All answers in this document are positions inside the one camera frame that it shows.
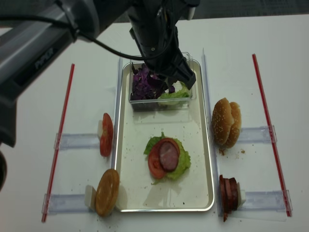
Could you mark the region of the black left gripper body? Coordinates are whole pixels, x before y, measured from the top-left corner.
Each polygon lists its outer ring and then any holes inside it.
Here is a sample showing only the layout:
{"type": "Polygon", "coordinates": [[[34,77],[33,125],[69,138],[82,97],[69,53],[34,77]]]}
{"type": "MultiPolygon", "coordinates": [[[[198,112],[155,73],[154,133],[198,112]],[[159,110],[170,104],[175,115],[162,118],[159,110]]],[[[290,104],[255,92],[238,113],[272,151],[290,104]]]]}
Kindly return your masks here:
{"type": "Polygon", "coordinates": [[[176,77],[183,60],[176,23],[191,18],[189,0],[135,0],[127,10],[135,40],[146,66],[158,75],[176,77]]]}

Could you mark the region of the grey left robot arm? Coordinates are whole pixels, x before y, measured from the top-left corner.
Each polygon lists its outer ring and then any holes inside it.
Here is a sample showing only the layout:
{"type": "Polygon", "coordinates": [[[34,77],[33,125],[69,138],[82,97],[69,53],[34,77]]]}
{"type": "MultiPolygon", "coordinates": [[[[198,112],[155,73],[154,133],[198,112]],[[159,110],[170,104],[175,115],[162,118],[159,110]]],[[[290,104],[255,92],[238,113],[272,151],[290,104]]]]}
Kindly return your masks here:
{"type": "Polygon", "coordinates": [[[44,175],[39,167],[51,161],[51,149],[38,137],[34,104],[18,113],[22,93],[78,38],[94,42],[120,15],[131,18],[131,35],[141,60],[169,82],[183,80],[191,87],[194,75],[179,50],[176,23],[190,18],[199,1],[191,0],[57,0],[38,15],[4,15],[20,21],[0,38],[0,141],[17,147],[13,176],[0,203],[0,229],[27,229],[36,209],[36,191],[44,175]]]}

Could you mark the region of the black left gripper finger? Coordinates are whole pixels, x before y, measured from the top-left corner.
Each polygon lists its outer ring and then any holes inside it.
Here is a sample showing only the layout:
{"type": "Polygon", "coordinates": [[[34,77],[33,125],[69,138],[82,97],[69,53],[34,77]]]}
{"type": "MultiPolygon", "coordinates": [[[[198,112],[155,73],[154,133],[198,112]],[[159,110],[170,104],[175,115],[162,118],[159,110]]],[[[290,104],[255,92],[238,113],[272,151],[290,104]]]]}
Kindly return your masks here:
{"type": "Polygon", "coordinates": [[[186,60],[181,60],[180,63],[176,65],[176,78],[189,90],[193,87],[196,81],[196,75],[191,70],[186,60]]]}
{"type": "Polygon", "coordinates": [[[171,81],[171,78],[169,76],[160,75],[160,80],[162,81],[161,86],[161,92],[166,93],[173,93],[174,92],[174,86],[172,85],[173,82],[171,81]]]}

